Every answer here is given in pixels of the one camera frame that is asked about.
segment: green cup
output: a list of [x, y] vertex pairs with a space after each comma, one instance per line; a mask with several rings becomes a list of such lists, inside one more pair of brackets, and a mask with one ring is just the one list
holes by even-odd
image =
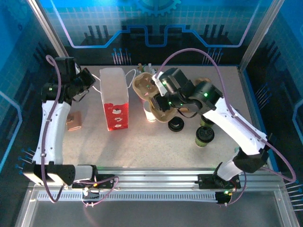
[[201, 116], [201, 121], [200, 121], [200, 125], [201, 126], [208, 126], [208, 127], [212, 127], [214, 125], [214, 123], [207, 119], [206, 117], [204, 117], [203, 115]]
[[196, 131], [196, 145], [205, 147], [208, 143], [213, 141], [214, 131], [208, 126], [201, 126]]

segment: white table surface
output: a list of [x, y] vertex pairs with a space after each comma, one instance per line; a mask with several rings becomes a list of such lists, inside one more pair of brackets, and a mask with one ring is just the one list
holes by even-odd
[[[208, 77], [222, 90], [213, 66], [178, 66], [189, 79]], [[101, 66], [88, 66], [99, 76]], [[125, 73], [134, 66], [122, 66]], [[228, 96], [235, 109], [249, 121], [250, 114], [235, 66], [220, 67]], [[129, 128], [107, 131], [100, 94], [91, 89], [79, 103], [74, 102], [71, 112], [81, 111], [82, 128], [67, 131], [63, 140], [65, 164], [94, 164], [99, 167], [190, 168], [217, 167], [229, 160], [237, 147], [218, 126], [213, 126], [214, 140], [204, 148], [195, 144], [200, 116], [192, 119], [181, 117], [185, 126], [180, 132], [172, 132], [167, 123], [148, 122], [139, 97], [129, 89]]]

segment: blue gear graphic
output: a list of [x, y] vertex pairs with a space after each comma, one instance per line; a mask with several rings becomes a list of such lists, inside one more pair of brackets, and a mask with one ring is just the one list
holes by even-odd
[[6, 0], [4, 5], [16, 20], [27, 18], [29, 9], [26, 0]]
[[149, 16], [154, 15], [155, 17], [170, 13], [180, 3], [181, 0], [135, 0], [137, 8], [142, 13], [147, 13]]

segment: red and white paper bag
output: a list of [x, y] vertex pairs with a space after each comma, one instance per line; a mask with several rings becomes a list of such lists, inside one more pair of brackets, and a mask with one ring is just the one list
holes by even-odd
[[103, 109], [109, 131], [128, 128], [128, 89], [122, 68], [100, 70]]

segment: black cup lid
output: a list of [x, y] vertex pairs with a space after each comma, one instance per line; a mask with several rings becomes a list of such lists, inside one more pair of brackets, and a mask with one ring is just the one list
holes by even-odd
[[172, 130], [174, 132], [178, 132], [183, 129], [184, 121], [180, 117], [174, 117], [173, 119], [171, 119], [169, 121], [168, 125], [169, 125], [170, 130]]
[[206, 117], [204, 117], [203, 115], [201, 115], [202, 120], [207, 123], [207, 124], [214, 124], [211, 120], [207, 119]]
[[205, 143], [209, 143], [214, 139], [214, 131], [207, 126], [202, 126], [197, 129], [196, 137]]

